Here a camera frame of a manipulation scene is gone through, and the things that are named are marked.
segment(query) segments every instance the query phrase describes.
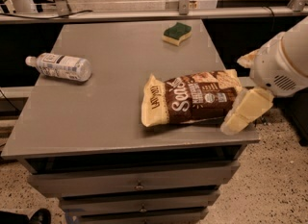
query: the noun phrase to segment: sponge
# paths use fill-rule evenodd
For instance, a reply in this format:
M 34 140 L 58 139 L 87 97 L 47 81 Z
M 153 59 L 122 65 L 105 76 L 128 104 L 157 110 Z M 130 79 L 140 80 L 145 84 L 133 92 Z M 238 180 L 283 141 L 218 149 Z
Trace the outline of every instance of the sponge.
M 177 22 L 173 27 L 164 31 L 163 41 L 179 46 L 180 43 L 192 35 L 192 27 Z

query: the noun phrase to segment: white bottle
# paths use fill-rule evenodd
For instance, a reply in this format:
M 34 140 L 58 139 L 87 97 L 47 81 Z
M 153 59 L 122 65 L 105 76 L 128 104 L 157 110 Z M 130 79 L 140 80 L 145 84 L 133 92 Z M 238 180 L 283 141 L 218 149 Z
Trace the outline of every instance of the white bottle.
M 27 57 L 26 63 L 41 74 L 79 82 L 85 82 L 91 75 L 90 62 L 82 58 L 43 53 L 37 58 Z

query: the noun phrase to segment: table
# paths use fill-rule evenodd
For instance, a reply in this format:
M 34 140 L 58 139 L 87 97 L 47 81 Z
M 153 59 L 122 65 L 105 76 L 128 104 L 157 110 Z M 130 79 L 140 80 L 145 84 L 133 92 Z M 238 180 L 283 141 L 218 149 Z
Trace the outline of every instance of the table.
M 162 80 L 224 69 L 201 20 L 180 47 L 162 41 L 175 21 L 65 25 L 53 52 L 84 57 L 83 84 L 40 76 L 4 148 L 29 183 L 80 223 L 198 221 L 239 168 L 253 126 L 229 137 L 219 124 L 141 124 L 142 90 Z

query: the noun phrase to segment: floor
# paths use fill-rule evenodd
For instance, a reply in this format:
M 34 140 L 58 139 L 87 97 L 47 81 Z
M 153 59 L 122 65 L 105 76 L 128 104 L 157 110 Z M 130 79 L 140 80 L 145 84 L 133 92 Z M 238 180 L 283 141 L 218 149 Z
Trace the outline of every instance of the floor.
M 87 9 L 99 10 L 124 8 L 124 3 L 104 2 L 109 0 L 68 1 L 75 6 L 74 10 L 84 9 L 85 5 Z M 144 1 L 153 0 L 143 0 L 140 7 L 128 2 L 124 10 L 156 10 L 163 6 Z M 308 224 L 308 147 L 299 145 L 299 136 L 282 111 L 273 108 L 266 119 L 269 125 L 258 121 L 256 126 L 260 142 L 247 146 L 240 157 L 240 169 L 227 185 L 220 187 L 219 199 L 198 224 Z M 6 139 L 0 137 L 0 146 Z M 52 224 L 65 224 L 58 200 L 46 199 L 31 188 L 28 176 L 18 162 L 0 164 L 0 211 L 30 216 L 38 208 L 47 208 L 53 215 Z

